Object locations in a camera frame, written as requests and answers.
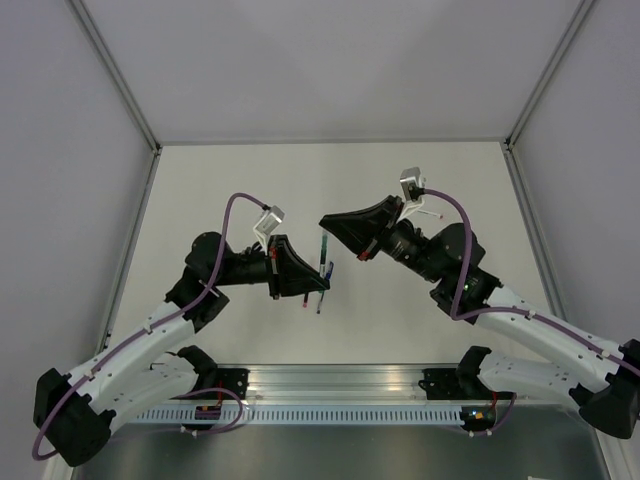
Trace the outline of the white red-tipped marker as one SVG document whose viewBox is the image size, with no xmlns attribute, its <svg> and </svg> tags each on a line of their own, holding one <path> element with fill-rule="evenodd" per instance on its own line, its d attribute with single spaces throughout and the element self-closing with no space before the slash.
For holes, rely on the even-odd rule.
<svg viewBox="0 0 640 480">
<path fill-rule="evenodd" d="M 420 209 L 420 210 L 418 210 L 418 213 L 423 214 L 423 215 L 427 215 L 427 216 L 430 216 L 430 217 L 434 217 L 434 218 L 439 219 L 439 220 L 444 219 L 444 215 L 443 214 L 437 213 L 437 212 L 433 212 L 433 211 Z"/>
</svg>

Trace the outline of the green pen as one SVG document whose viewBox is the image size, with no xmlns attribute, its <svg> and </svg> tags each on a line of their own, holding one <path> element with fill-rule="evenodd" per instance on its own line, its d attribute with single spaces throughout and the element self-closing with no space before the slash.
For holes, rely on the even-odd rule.
<svg viewBox="0 0 640 480">
<path fill-rule="evenodd" d="M 321 248 L 319 256 L 319 274 L 322 278 L 325 278 L 327 267 L 327 252 L 328 252 L 328 232 L 322 231 L 321 235 Z"/>
</svg>

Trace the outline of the blue gel pen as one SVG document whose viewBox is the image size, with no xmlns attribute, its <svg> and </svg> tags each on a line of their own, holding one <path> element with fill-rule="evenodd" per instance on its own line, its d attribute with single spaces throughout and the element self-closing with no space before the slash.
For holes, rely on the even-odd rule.
<svg viewBox="0 0 640 480">
<path fill-rule="evenodd" d="M 332 274 L 333 274 L 333 270 L 334 270 L 334 262 L 330 261 L 329 262 L 329 266 L 326 270 L 324 279 L 327 280 L 328 282 L 330 282 Z M 326 295 L 326 290 L 322 291 L 322 293 L 320 294 L 320 298 L 318 300 L 317 306 L 316 306 L 316 314 L 320 315 L 321 314 L 321 310 L 322 310 L 322 305 L 325 299 L 325 295 Z"/>
</svg>

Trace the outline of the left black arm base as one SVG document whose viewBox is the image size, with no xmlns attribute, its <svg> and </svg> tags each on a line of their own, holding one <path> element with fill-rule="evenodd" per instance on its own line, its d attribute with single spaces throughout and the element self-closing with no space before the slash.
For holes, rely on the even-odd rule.
<svg viewBox="0 0 640 480">
<path fill-rule="evenodd" d="M 207 353 L 192 345 L 177 351 L 176 356 L 189 362 L 197 374 L 192 392 L 207 388 L 222 388 L 246 398 L 250 370 L 239 367 L 221 367 Z"/>
</svg>

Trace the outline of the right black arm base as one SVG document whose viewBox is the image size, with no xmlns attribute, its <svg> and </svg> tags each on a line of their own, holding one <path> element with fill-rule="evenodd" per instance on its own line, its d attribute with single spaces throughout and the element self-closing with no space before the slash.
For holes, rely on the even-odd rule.
<svg viewBox="0 0 640 480">
<path fill-rule="evenodd" d="M 509 400 L 513 393 L 493 391 L 478 379 L 480 364 L 492 352 L 481 346 L 472 346 L 456 367 L 434 367 L 422 370 L 423 378 L 418 386 L 428 400 Z"/>
</svg>

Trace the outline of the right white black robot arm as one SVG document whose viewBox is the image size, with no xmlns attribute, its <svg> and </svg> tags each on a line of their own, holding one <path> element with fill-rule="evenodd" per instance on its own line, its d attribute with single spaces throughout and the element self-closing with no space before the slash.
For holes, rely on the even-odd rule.
<svg viewBox="0 0 640 480">
<path fill-rule="evenodd" d="M 638 340 L 619 344 L 538 311 L 480 268 L 485 251 L 469 219 L 427 237 L 408 219 L 404 202 L 389 196 L 367 209 L 327 214 L 319 224 L 359 260 L 383 252 L 433 283 L 431 299 L 452 320 L 498 333 L 542 358 L 518 360 L 473 346 L 455 373 L 464 395 L 545 399 L 576 411 L 604 434 L 632 437 L 639 421 Z"/>
</svg>

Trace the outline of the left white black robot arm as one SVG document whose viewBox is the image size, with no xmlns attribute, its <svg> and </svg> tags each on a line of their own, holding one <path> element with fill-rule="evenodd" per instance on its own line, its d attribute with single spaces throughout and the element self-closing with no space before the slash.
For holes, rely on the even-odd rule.
<svg viewBox="0 0 640 480">
<path fill-rule="evenodd" d="M 278 300 L 330 287 L 302 260 L 287 236 L 272 236 L 235 253 L 222 235 L 206 232 L 192 243 L 179 281 L 143 323 L 118 344 L 61 373 L 37 380 L 33 422 L 37 440 L 71 467 L 92 459 L 130 419 L 191 393 L 205 398 L 217 386 L 217 365 L 184 341 L 209 325 L 228 305 L 223 286 L 264 284 Z"/>
</svg>

